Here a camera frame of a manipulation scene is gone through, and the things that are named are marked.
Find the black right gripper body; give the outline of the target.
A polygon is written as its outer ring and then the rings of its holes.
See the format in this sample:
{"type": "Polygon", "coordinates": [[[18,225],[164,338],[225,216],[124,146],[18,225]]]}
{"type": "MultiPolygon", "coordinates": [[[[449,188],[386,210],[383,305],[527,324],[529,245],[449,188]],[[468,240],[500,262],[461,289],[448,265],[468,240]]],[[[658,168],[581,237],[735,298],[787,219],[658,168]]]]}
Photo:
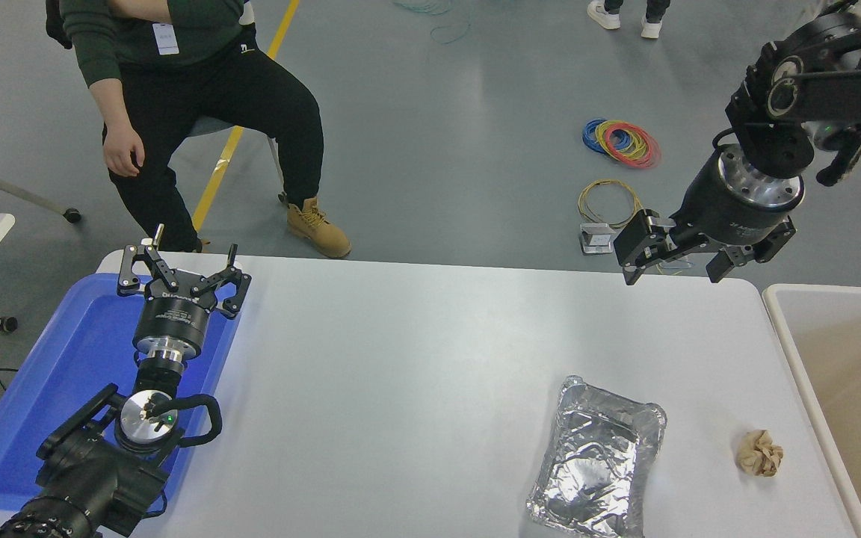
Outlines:
{"type": "Polygon", "coordinates": [[[744,153],[715,153],[701,168],[672,219],[677,244],[708,241],[751,245],[761,241],[798,205],[798,177],[778,178],[744,153]]]}

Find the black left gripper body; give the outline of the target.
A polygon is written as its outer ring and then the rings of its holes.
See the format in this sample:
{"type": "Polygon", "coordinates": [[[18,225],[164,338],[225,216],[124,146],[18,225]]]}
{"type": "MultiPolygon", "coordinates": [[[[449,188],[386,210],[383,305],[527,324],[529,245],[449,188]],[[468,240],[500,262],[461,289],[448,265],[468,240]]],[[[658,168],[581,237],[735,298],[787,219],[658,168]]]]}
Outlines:
{"type": "Polygon", "coordinates": [[[143,310],[134,334],[134,347],[150,353],[156,345],[182,353],[200,353],[209,317],[217,297],[208,290],[201,297],[192,296],[188,286],[168,291],[161,280],[144,287],[143,310]]]}

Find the seated person's right hand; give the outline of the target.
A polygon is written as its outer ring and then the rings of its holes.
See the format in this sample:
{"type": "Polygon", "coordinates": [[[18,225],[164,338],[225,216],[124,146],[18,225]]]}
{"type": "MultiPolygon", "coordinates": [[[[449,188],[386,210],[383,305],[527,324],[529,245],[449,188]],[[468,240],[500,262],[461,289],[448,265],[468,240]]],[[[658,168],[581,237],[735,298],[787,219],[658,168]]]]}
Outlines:
{"type": "Polygon", "coordinates": [[[110,173],[122,177],[136,177],[144,165],[146,150],[139,134],[130,123],[105,125],[103,156],[110,173]]]}

